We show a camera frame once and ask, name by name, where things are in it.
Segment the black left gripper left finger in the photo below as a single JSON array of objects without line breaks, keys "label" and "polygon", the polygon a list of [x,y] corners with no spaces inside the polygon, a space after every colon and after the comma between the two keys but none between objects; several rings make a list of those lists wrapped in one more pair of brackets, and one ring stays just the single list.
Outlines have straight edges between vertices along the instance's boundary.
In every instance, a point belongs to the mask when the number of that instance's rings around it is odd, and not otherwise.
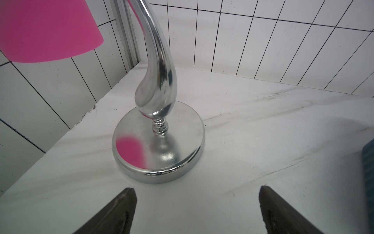
[{"label": "black left gripper left finger", "polygon": [[129,234],[134,219],[137,197],[133,188],[125,188],[76,234]]}]

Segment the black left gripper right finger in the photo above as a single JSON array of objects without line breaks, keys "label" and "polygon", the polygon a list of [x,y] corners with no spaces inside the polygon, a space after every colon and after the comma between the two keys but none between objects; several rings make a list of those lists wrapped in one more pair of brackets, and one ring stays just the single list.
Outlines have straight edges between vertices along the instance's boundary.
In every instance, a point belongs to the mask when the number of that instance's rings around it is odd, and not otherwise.
[{"label": "black left gripper right finger", "polygon": [[259,202],[269,234],[322,233],[269,186],[260,188]]}]

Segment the teal plastic storage box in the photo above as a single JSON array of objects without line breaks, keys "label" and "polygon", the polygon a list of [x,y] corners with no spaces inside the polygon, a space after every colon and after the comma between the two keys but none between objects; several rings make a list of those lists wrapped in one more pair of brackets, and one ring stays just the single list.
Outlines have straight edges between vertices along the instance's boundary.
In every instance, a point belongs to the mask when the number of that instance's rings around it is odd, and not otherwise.
[{"label": "teal plastic storage box", "polygon": [[362,166],[369,229],[374,233],[374,140],[362,148]]}]

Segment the chrome lamp with pink shades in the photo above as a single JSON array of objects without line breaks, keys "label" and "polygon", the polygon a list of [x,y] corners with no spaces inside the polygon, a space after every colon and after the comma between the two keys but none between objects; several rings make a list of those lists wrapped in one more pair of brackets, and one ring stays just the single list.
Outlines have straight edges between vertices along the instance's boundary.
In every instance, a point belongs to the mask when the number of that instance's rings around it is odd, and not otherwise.
[{"label": "chrome lamp with pink shades", "polygon": [[[134,180],[159,184],[186,174],[199,160],[205,128],[177,101],[177,75],[165,36],[147,1],[129,1],[148,53],[136,107],[115,128],[114,157]],[[12,62],[40,63],[92,51],[103,37],[85,1],[1,1],[1,51]]]}]

